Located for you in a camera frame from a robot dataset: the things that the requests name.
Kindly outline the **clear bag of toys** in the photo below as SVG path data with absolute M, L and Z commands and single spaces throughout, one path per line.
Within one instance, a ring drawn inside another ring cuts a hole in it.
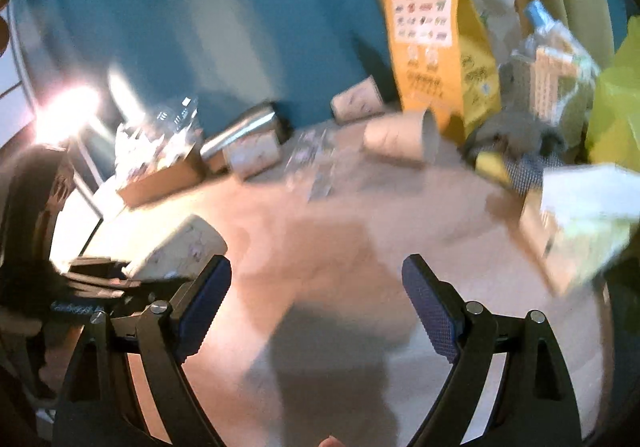
M 119 185 L 149 176 L 201 148 L 198 100 L 184 97 L 161 104 L 154 114 L 120 124 L 115 135 L 115 178 Z

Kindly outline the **yellow sponge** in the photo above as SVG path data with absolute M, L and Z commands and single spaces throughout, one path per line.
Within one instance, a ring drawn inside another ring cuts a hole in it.
M 503 156 L 498 152 L 480 152 L 476 157 L 474 170 L 478 175 L 502 187 L 512 187 L 512 181 L 506 168 L 506 163 L 504 163 Z

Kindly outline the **teal curtain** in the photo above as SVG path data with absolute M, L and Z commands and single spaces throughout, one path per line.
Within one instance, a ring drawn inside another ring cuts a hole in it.
M 276 103 L 294 126 L 326 121 L 331 99 L 373 77 L 397 96 L 378 0 L 10 0 L 39 100 L 88 84 L 100 133 L 86 144 L 104 175 L 125 118 L 186 97 L 216 134 L 254 104 Z

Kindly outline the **white desk lamp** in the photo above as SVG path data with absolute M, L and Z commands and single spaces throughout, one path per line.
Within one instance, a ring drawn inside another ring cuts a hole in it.
M 80 180 L 95 193 L 115 173 L 116 130 L 145 120 L 128 77 L 112 66 L 104 85 L 78 78 L 52 89 L 37 106 L 35 142 L 68 150 Z

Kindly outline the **yellow paper bag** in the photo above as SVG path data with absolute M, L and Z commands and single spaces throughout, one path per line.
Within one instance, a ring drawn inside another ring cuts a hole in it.
M 401 108 L 462 144 L 501 109 L 498 64 L 472 0 L 380 0 Z

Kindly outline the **paper cup near yellow bag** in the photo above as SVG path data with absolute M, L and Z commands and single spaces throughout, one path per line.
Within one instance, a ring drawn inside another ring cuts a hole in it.
M 382 116 L 364 128 L 364 151 L 384 159 L 433 164 L 439 150 L 439 129 L 431 110 Z

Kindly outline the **patterned brown paper cup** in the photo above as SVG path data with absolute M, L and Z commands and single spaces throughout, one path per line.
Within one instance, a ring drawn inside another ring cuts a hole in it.
M 190 215 L 144 259 L 129 264 L 125 274 L 136 281 L 192 280 L 209 259 L 227 251 L 227 242 L 209 222 Z

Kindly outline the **stainless steel tumbler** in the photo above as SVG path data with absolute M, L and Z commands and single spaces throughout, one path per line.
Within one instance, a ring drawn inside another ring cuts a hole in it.
M 201 158 L 208 169 L 217 174 L 227 168 L 224 150 L 235 141 L 250 135 L 274 132 L 280 144 L 293 133 L 293 127 L 281 113 L 278 104 L 266 100 L 243 112 L 220 133 L 206 138 L 201 145 Z

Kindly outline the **cardboard box tray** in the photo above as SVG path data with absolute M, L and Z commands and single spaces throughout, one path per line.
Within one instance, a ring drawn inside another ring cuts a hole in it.
M 192 147 L 184 158 L 171 166 L 130 181 L 125 187 L 117 189 L 116 193 L 126 206 L 136 208 L 201 184 L 206 172 L 200 150 Z

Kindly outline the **paper cup at back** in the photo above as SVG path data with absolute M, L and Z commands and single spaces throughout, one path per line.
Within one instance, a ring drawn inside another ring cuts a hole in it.
M 335 121 L 340 124 L 385 112 L 385 103 L 372 76 L 335 95 L 330 107 Z

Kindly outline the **yellow plastic shopping bag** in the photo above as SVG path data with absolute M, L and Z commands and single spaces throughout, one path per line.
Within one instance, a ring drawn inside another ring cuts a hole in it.
M 633 16 L 612 66 L 597 79 L 586 136 L 591 163 L 639 172 L 639 66 L 639 17 Z

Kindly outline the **grey cloth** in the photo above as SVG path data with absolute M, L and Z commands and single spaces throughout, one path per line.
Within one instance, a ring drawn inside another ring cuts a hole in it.
M 567 150 L 556 127 L 530 113 L 501 111 L 480 124 L 460 148 L 463 160 L 474 168 L 483 151 L 498 152 L 508 169 L 511 189 L 521 196 L 542 187 L 547 168 L 562 167 Z

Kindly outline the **clear patterned plastic cup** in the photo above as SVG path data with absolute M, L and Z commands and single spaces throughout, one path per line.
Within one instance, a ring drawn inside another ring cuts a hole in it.
M 285 164 L 284 179 L 288 191 L 306 202 L 329 196 L 333 185 L 334 153 L 331 129 L 307 129 L 300 133 Z

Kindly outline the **white mesh basket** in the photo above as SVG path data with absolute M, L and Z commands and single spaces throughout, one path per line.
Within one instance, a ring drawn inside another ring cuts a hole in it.
M 601 69 L 565 24 L 534 29 L 511 52 L 510 63 L 515 99 L 537 118 L 554 126 L 567 116 L 585 118 Z

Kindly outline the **paper cup beside steel tumbler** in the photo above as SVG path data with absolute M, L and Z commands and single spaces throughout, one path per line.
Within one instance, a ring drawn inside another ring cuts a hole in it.
M 280 140 L 274 130 L 247 135 L 224 149 L 224 159 L 233 175 L 247 180 L 281 162 Z

